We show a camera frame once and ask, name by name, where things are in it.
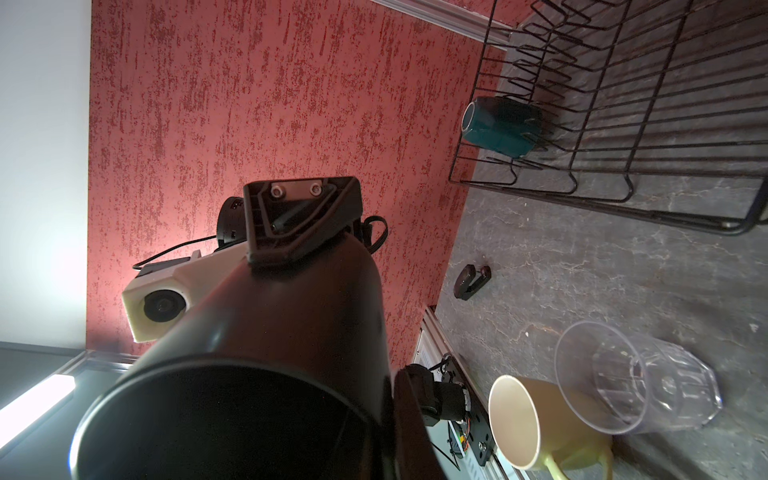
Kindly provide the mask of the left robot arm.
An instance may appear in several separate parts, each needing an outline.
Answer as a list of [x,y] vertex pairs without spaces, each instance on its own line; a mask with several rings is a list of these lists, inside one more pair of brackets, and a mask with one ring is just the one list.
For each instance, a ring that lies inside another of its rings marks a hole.
[[216,239],[220,250],[244,244],[255,266],[297,262],[343,233],[373,254],[388,224],[362,214],[361,185],[352,176],[252,182],[221,207]]

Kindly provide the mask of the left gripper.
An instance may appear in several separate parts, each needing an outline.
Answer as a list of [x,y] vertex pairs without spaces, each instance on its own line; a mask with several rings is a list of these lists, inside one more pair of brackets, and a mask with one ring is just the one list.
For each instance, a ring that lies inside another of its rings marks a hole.
[[[362,220],[361,185],[353,176],[251,182],[243,194],[247,258],[256,268],[297,262],[342,233],[373,255],[389,236],[384,217]],[[383,226],[376,239],[375,224]]]

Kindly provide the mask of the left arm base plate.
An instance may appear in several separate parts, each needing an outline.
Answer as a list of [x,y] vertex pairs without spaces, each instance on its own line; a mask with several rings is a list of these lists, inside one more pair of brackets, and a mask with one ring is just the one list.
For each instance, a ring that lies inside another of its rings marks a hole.
[[487,409],[456,357],[445,354],[431,367],[406,367],[424,423],[445,422],[455,455],[469,456],[479,467],[494,459]]

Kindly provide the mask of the teal mug white inside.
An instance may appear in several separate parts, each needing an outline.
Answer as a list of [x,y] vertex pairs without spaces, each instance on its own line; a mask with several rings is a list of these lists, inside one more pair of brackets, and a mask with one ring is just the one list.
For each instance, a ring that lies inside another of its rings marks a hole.
[[476,97],[461,120],[462,140],[478,148],[521,158],[536,146],[542,114],[534,106],[507,97]]

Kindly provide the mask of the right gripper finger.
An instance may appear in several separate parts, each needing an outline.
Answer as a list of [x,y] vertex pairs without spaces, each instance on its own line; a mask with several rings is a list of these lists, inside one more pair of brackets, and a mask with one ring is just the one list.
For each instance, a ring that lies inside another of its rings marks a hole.
[[393,406],[398,478],[446,480],[426,431],[410,378],[404,369],[395,376]]

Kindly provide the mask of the black mug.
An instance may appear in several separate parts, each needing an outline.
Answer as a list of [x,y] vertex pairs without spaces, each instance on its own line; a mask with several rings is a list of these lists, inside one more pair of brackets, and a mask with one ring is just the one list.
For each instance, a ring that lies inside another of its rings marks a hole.
[[382,288],[343,234],[239,264],[89,408],[76,479],[393,479]]

